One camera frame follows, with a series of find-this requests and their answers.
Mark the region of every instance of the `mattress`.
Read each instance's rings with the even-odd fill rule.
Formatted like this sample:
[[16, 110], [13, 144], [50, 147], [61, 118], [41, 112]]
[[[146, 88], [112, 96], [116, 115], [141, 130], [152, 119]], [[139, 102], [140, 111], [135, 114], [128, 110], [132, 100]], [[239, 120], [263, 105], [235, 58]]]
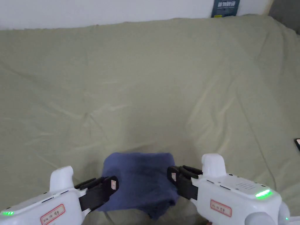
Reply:
[[[101, 176], [113, 152], [170, 152], [277, 190], [300, 212], [300, 37], [268, 16], [0, 31], [0, 208]], [[157, 223], [195, 224], [180, 198]], [[137, 210], [86, 224], [151, 223]]]

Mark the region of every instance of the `blue cloth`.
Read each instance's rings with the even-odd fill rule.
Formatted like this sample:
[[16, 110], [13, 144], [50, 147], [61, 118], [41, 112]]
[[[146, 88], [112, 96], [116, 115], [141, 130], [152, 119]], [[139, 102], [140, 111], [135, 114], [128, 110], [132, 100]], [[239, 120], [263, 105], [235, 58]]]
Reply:
[[169, 153], [113, 153], [106, 158], [102, 176], [115, 175], [119, 190], [99, 211], [139, 209], [156, 220], [178, 200], [176, 187], [167, 178], [174, 166]]

